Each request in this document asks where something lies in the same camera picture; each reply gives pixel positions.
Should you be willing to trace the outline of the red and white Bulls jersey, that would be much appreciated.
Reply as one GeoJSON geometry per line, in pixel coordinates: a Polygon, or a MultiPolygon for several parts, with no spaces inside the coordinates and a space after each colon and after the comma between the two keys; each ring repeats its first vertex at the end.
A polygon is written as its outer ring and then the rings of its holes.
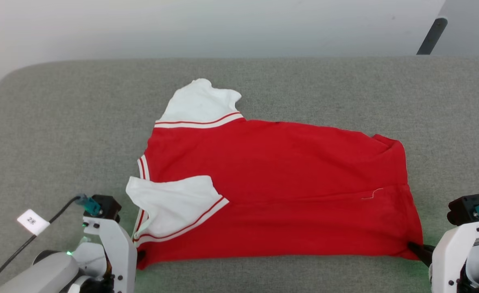
{"type": "Polygon", "coordinates": [[[245,119],[241,94],[197,79],[154,123],[126,193],[145,269],[160,262],[284,255],[416,260],[420,218],[400,141],[245,119]]]}

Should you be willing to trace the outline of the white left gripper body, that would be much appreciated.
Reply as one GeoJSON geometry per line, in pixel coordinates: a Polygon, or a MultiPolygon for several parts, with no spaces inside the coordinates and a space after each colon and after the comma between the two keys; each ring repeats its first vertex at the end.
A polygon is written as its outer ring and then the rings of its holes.
{"type": "Polygon", "coordinates": [[[83,218],[84,233],[99,237],[85,241],[66,254],[78,266],[67,293],[87,293],[88,283],[107,282],[109,293],[134,293],[137,250],[127,232],[114,219],[83,218]]]}

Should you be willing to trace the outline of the black partition leg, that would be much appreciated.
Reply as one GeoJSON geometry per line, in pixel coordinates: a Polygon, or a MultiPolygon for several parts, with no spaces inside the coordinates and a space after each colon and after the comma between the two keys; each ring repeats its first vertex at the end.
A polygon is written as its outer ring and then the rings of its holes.
{"type": "Polygon", "coordinates": [[[431,25],[427,35],[425,36],[423,43],[420,45],[416,55],[431,55],[436,44],[440,40],[446,26],[448,19],[445,17],[439,17],[435,19],[431,25]]]}

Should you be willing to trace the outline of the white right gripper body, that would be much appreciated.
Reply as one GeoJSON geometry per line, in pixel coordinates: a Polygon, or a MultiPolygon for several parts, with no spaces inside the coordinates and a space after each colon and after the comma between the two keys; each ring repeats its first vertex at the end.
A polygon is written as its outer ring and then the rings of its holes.
{"type": "Polygon", "coordinates": [[[430,265],[432,293],[479,293],[479,221],[447,231],[430,265]]]}

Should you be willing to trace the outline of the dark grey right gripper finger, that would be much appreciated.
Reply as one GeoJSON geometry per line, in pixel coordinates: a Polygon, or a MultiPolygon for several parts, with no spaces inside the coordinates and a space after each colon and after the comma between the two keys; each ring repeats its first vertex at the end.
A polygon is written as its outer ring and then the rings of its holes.
{"type": "Polygon", "coordinates": [[[407,244],[408,249],[417,256],[417,258],[422,261],[427,267],[430,267],[432,264],[433,252],[435,250],[434,245],[419,245],[413,242],[407,244]]]}

